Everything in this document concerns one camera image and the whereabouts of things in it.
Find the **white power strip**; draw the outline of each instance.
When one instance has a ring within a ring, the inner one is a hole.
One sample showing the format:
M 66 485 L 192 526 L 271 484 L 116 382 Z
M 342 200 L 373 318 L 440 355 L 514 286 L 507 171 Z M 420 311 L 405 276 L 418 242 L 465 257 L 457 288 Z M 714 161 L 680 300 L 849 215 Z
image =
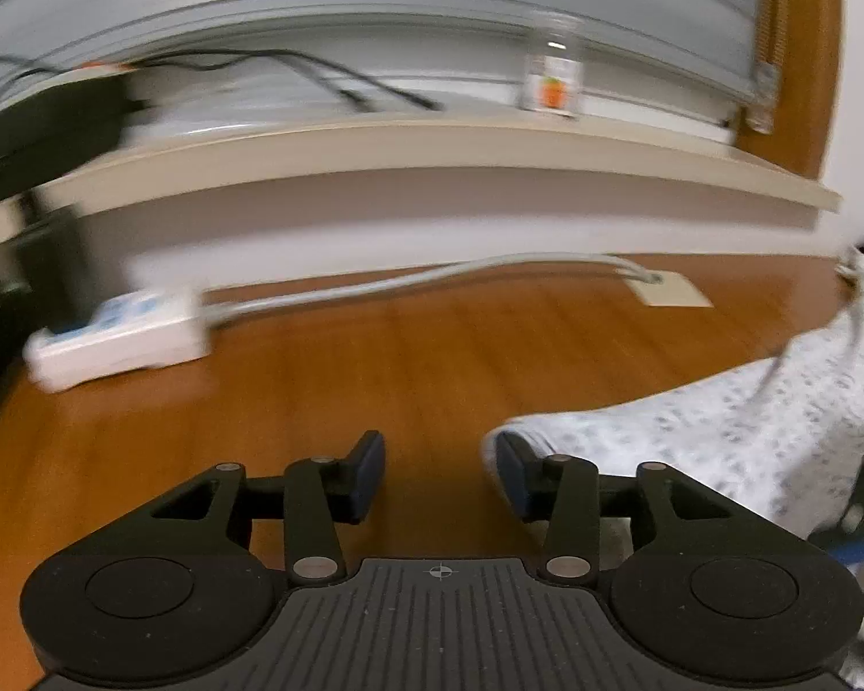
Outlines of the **white power strip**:
M 35 383 L 61 392 L 90 379 L 181 364 L 209 352 L 197 293 L 138 291 L 106 301 L 81 329 L 36 332 L 23 356 Z

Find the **shelf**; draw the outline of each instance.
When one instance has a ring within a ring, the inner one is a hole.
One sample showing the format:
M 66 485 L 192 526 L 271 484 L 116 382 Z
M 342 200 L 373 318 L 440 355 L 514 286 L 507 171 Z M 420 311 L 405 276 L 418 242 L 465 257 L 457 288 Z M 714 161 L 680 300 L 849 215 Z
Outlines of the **shelf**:
M 670 179 L 837 211 L 841 197 L 755 156 L 679 132 L 601 117 L 570 120 L 511 108 L 383 112 L 191 132 L 104 155 L 46 185 L 83 214 L 311 174 L 394 168 L 540 168 Z M 0 205 L 0 242 L 16 219 Z

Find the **wooden window frame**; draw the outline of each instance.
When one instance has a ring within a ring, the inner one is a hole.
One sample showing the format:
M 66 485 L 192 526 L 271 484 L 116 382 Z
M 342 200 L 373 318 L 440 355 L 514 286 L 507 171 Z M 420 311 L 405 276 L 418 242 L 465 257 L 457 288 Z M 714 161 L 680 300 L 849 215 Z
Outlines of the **wooden window frame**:
M 737 148 L 807 179 L 820 176 L 835 110 L 841 24 L 842 0 L 788 0 L 774 133 L 751 130 L 743 117 Z

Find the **white cloth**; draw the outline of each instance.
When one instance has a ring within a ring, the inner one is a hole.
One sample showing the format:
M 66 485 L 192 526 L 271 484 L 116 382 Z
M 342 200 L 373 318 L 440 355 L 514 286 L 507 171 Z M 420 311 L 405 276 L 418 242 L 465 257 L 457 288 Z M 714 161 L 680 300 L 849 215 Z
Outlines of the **white cloth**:
M 837 521 L 864 454 L 864 258 L 857 267 L 852 302 L 779 357 L 633 403 L 513 418 L 484 439 L 484 462 L 495 470 L 495 436 L 513 431 L 611 475 L 665 461 L 799 536 Z

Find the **wooden table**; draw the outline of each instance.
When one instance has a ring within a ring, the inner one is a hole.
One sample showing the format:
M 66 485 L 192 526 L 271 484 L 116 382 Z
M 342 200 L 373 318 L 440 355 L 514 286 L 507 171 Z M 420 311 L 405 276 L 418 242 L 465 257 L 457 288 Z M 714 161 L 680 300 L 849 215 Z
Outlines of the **wooden table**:
M 58 395 L 20 378 L 0 411 L 0 691 L 39 677 L 17 614 L 29 572 L 210 465 L 277 474 L 301 457 L 343 454 L 377 428 L 387 477 L 366 524 L 340 526 L 352 561 L 530 552 L 482 469 L 487 431 L 772 355 L 850 294 L 830 260 L 635 259 L 687 274 L 716 309 L 650 309 L 607 268 L 532 265 L 238 323 L 202 361 Z M 281 567 L 281 525 L 258 523 L 253 550 Z

